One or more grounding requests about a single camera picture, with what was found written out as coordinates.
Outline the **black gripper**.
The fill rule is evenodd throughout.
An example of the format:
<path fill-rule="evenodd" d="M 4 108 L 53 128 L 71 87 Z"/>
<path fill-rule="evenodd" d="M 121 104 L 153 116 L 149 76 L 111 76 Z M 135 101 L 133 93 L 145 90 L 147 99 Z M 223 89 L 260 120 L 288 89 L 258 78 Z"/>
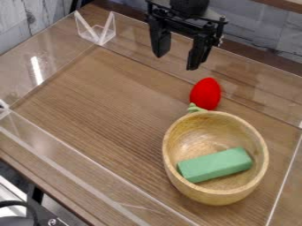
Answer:
<path fill-rule="evenodd" d="M 210 0 L 145 0 L 145 22 L 152 52 L 161 57 L 171 48 L 171 32 L 194 37 L 186 69 L 196 70 L 207 60 L 215 38 L 223 36 L 227 18 L 208 7 Z"/>

